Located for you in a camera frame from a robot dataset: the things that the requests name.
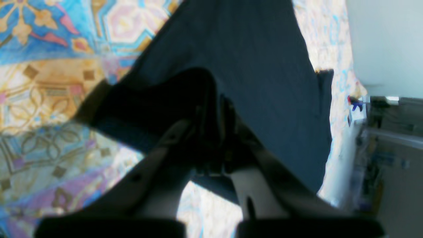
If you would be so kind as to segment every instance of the patterned rug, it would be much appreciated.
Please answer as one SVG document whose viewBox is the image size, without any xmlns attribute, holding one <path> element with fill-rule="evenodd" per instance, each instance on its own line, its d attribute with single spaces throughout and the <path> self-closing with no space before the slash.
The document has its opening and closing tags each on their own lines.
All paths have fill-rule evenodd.
<svg viewBox="0 0 423 238">
<path fill-rule="evenodd" d="M 116 83 L 177 0 L 0 0 L 0 237 L 32 237 L 40 218 L 87 206 L 142 159 L 70 122 L 103 78 Z M 332 150 L 319 195 L 336 178 L 354 76 L 345 2 L 294 1 L 315 69 L 334 68 Z M 190 183 L 178 217 L 189 237 L 230 237 L 240 208 Z"/>
</svg>

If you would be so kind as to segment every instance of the floral carpet pattern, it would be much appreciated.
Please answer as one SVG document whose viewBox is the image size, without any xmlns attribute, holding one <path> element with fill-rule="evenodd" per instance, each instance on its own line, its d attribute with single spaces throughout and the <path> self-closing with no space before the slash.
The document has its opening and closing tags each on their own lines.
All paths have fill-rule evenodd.
<svg viewBox="0 0 423 238">
<path fill-rule="evenodd" d="M 0 0 L 0 237 L 32 237 L 43 216 L 81 209 L 142 155 L 70 121 L 103 78 L 114 84 L 180 0 Z M 334 68 L 333 143 L 319 195 L 347 125 L 346 97 L 365 94 L 352 64 L 344 0 L 294 0 L 315 69 Z M 231 237 L 239 207 L 192 183 L 178 217 L 189 237 Z"/>
</svg>

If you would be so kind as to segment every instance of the white wall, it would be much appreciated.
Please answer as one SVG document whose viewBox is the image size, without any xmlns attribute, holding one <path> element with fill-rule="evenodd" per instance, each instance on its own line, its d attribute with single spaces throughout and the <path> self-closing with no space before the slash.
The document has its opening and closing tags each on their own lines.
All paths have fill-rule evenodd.
<svg viewBox="0 0 423 238">
<path fill-rule="evenodd" d="M 423 1 L 346 1 L 354 71 L 369 94 L 423 98 Z"/>
<path fill-rule="evenodd" d="M 384 170 L 384 192 L 378 219 L 390 238 L 423 237 L 423 151 L 397 147 L 410 168 Z"/>
</svg>

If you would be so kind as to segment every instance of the dark blue fabric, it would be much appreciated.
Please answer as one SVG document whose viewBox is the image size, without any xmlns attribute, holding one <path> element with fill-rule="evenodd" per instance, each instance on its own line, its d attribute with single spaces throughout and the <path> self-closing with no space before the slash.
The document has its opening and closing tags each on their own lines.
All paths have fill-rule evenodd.
<svg viewBox="0 0 423 238">
<path fill-rule="evenodd" d="M 106 101 L 127 104 L 118 88 L 142 91 L 192 67 L 208 69 L 265 147 L 311 191 L 320 189 L 331 144 L 333 71 L 314 72 L 291 1 L 186 0 Z M 98 127 L 113 133 L 107 129 L 113 126 Z M 161 136 L 148 133 L 137 138 L 148 141 L 145 152 Z"/>
</svg>

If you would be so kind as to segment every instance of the floor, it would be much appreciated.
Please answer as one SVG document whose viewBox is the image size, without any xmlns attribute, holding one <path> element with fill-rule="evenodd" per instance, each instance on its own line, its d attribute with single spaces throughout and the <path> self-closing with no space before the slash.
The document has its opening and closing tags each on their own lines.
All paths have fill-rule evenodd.
<svg viewBox="0 0 423 238">
<path fill-rule="evenodd" d="M 293 2 L 314 68 L 335 70 L 333 142 L 319 196 L 337 204 L 353 150 L 344 146 L 346 98 L 366 91 L 353 71 L 345 1 Z M 31 237 L 40 218 L 87 206 L 142 159 L 69 119 L 101 79 L 119 81 L 179 3 L 0 0 L 1 235 Z M 190 183 L 178 218 L 189 237 L 231 237 L 242 214 Z"/>
</svg>

